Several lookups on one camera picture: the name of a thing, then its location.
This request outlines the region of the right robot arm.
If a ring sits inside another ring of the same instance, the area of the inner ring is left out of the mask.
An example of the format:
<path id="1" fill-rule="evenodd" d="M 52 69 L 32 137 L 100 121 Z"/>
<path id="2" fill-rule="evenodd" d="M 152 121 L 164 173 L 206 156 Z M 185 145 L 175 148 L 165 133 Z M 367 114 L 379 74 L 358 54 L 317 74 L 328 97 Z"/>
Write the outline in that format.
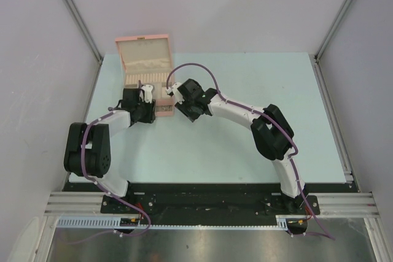
<path id="1" fill-rule="evenodd" d="M 298 153 L 293 142 L 294 132 L 276 105 L 270 104 L 266 108 L 244 105 L 228 99 L 217 89 L 204 91 L 193 79 L 175 83 L 166 92 L 174 98 L 175 107 L 190 121 L 209 115 L 225 118 L 250 130 L 257 151 L 273 163 L 285 210 L 297 214 L 305 207 L 305 183 L 293 160 Z"/>

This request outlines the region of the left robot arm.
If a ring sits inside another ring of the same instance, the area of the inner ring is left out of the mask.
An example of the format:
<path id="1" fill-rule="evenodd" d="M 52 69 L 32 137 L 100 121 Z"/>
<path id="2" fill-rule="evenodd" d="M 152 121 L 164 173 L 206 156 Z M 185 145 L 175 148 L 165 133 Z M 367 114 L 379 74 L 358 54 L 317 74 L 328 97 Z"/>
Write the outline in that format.
<path id="1" fill-rule="evenodd" d="M 111 138 L 136 123 L 154 122 L 153 90 L 149 84 L 125 88 L 122 99 L 116 106 L 109 107 L 107 114 L 90 123 L 75 122 L 69 127 L 65 170 L 116 196 L 114 205 L 124 213 L 134 209 L 136 198 L 127 192 L 128 181 L 111 171 Z"/>

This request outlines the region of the pink jewelry box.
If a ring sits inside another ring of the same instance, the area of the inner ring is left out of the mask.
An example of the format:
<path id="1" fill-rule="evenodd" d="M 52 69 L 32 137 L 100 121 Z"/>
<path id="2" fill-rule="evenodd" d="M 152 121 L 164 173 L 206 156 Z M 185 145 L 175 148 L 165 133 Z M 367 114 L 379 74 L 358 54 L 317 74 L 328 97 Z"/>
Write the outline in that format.
<path id="1" fill-rule="evenodd" d="M 174 77 L 169 76 L 174 69 L 169 35 L 118 37 L 115 44 L 124 71 L 123 86 L 151 84 L 156 106 L 174 106 L 172 97 L 166 94 L 166 86 L 174 82 Z"/>

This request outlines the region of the pink jewelry box drawer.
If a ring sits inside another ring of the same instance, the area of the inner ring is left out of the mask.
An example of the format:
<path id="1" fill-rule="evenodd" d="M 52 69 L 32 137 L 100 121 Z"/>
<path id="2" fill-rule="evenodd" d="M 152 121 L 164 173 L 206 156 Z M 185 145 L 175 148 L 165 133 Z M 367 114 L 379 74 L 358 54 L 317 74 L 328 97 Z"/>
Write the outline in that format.
<path id="1" fill-rule="evenodd" d="M 174 106 L 156 106 L 155 107 L 155 115 L 157 117 L 170 117 L 174 115 Z"/>

